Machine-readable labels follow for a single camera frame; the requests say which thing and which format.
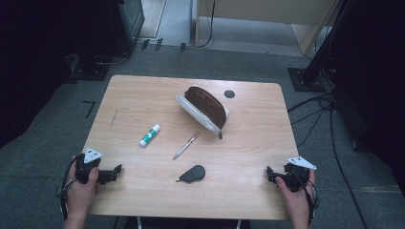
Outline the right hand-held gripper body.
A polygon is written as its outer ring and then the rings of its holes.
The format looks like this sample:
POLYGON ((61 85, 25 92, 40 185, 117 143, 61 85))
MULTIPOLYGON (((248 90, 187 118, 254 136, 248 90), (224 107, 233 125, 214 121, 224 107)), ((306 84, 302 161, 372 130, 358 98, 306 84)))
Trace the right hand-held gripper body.
POLYGON ((316 169, 317 167, 314 164, 304 159, 302 156, 289 157, 280 178, 291 192, 297 192, 307 185, 309 171, 316 169))

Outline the black correction tape dispenser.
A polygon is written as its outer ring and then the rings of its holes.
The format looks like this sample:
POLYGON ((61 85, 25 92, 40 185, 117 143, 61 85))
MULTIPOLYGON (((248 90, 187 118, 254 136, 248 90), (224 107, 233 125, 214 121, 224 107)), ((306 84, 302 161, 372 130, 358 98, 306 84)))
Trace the black correction tape dispenser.
POLYGON ((197 180, 201 180, 205 177, 205 169, 202 165, 195 165, 180 177, 176 179, 177 182, 183 181, 187 183, 191 183, 197 180))

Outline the light wooden furniture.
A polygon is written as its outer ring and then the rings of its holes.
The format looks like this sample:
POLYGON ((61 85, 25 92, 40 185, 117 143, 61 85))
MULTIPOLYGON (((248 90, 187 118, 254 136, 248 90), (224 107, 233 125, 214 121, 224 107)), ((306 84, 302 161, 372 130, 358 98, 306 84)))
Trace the light wooden furniture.
POLYGON ((320 31, 329 24, 341 0, 197 0, 195 45, 199 45, 200 18, 263 21, 290 24, 302 54, 308 54, 320 31))

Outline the green white glue stick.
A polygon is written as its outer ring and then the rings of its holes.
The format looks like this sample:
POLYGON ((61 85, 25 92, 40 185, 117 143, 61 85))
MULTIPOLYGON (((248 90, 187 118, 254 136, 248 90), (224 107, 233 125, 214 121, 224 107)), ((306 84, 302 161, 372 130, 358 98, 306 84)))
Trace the green white glue stick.
POLYGON ((148 133, 144 135, 144 137, 139 141, 139 145, 144 148, 160 131, 160 125, 155 124, 148 133))

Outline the clear plastic pen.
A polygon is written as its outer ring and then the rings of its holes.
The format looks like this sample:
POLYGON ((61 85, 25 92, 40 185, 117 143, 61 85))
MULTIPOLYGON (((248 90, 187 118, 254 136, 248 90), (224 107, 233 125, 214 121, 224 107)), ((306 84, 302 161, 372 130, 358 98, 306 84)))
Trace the clear plastic pen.
POLYGON ((179 158, 184 153, 184 151, 199 137, 199 135, 199 132, 193 134, 193 136, 175 153, 175 155, 173 156, 173 160, 179 158))

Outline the black stand base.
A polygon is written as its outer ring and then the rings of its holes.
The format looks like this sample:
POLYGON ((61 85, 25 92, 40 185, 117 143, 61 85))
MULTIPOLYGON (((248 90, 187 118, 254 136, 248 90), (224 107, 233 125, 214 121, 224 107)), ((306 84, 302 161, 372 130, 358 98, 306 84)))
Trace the black stand base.
POLYGON ((103 81, 110 68, 109 56, 78 57, 70 75, 72 80, 103 81))

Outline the black cabinet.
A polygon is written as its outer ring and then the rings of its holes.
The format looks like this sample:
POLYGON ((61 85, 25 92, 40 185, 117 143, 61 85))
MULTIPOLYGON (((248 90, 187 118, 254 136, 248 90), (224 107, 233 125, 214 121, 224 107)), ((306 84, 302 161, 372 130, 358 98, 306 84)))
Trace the black cabinet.
POLYGON ((141 0, 107 0, 113 26, 113 54, 133 51, 145 17, 141 0))

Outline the person's right hand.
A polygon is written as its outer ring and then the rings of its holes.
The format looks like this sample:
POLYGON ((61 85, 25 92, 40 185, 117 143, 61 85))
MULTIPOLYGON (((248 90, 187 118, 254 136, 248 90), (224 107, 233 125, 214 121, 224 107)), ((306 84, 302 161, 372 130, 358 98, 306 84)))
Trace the person's right hand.
POLYGON ((290 220, 303 220, 309 221, 309 200, 308 197, 313 198, 312 186, 315 184, 314 171, 309 171, 309 181, 305 189, 292 193, 285 182, 280 178, 275 178, 276 184, 281 190, 284 197, 285 206, 288 211, 290 220))

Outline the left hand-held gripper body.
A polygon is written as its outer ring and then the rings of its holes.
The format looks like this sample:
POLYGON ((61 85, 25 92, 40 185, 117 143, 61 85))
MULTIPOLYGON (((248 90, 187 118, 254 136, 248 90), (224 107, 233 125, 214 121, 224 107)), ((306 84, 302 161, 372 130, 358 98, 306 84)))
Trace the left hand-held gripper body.
POLYGON ((89 174, 93 168, 97 167, 101 162, 103 154, 88 147, 84 154, 80 154, 76 160, 75 177, 81 183, 87 183, 89 174))

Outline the person's left hand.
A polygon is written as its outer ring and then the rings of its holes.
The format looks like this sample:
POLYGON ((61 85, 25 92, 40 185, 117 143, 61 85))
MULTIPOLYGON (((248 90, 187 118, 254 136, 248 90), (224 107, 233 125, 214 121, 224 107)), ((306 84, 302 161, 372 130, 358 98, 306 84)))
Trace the person's left hand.
POLYGON ((67 190, 68 215, 88 216, 96 196, 98 169, 93 168, 89 180, 83 184, 75 181, 67 190))

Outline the black metal stand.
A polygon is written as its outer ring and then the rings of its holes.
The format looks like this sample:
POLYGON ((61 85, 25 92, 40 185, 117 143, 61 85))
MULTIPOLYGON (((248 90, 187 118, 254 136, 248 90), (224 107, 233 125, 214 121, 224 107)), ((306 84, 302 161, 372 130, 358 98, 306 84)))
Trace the black metal stand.
POLYGON ((341 5, 336 19, 332 24, 332 29, 309 65, 304 69, 288 68, 288 75, 295 91, 324 92, 326 90, 320 72, 322 72, 329 62, 333 63, 337 60, 332 54, 332 41, 335 35, 341 30, 344 21, 349 16, 349 11, 352 9, 352 3, 356 0, 339 1, 341 5))

